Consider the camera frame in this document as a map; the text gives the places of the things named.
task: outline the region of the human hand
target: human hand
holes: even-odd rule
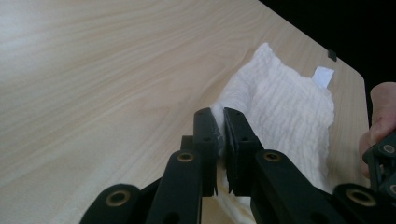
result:
[[[361,171],[369,178],[369,168],[363,161],[364,152],[396,130],[396,82],[383,82],[371,92],[373,102],[372,126],[359,141]]]

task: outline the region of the screw hole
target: screw hole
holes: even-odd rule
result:
[[[386,151],[386,152],[388,152],[388,153],[390,153],[390,154],[392,154],[392,153],[394,153],[395,152],[395,148],[393,147],[393,146],[391,146],[391,145],[384,145],[384,150]]]
[[[346,191],[346,196],[353,201],[354,203],[358,203],[365,207],[376,206],[375,198],[360,189],[348,189]]]
[[[264,158],[268,161],[280,161],[280,156],[276,155],[274,152],[264,153]]]
[[[194,159],[194,156],[188,152],[183,152],[177,156],[177,159],[182,162],[189,162]]]
[[[131,193],[128,190],[116,190],[109,194],[106,198],[106,204],[110,207],[118,207],[129,201]]]

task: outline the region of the white cloth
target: white cloth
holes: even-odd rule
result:
[[[331,93],[284,65],[267,43],[231,78],[210,107],[222,133],[223,108],[241,111],[264,148],[283,152],[315,187],[331,191],[326,181],[328,128],[334,108]],[[225,172],[221,178],[220,205],[235,223],[254,223],[249,198],[229,195]]]

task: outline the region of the wood grain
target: wood grain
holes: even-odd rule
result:
[[[260,2],[1,1],[1,223],[79,223],[103,189],[160,177],[264,42],[303,76],[335,70],[330,178],[364,183],[363,79]],[[203,223],[230,223],[204,202]]]

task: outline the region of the black mechanical part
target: black mechanical part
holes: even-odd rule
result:
[[[250,196],[254,156],[263,149],[262,144],[245,115],[235,109],[224,108],[224,126],[229,191],[235,196]]]
[[[202,158],[203,195],[211,197],[214,191],[218,194],[217,161],[224,141],[210,108],[201,109],[194,114],[192,143],[193,149]]]
[[[195,150],[172,154],[146,223],[201,223],[201,156]]]
[[[283,153],[265,149],[256,153],[255,160],[255,177],[262,192],[256,189],[253,205],[265,202],[266,207],[271,206],[277,219],[274,223],[346,223]],[[262,210],[252,211],[261,219]]]
[[[348,223],[396,223],[396,208],[389,200],[356,184],[337,186],[332,202]]]
[[[251,197],[257,223],[396,223],[396,133],[363,156],[372,189],[316,189],[278,151],[263,149],[245,116],[225,108],[226,161],[230,190]],[[194,115],[194,136],[183,136],[161,179],[142,190],[119,184],[105,189],[81,224],[200,223],[202,197],[216,191],[216,160],[223,148],[209,108]]]
[[[370,188],[396,202],[396,132],[370,147],[363,160],[369,166]]]
[[[102,191],[85,212],[80,224],[127,224],[139,216],[140,191],[131,185],[118,184]]]

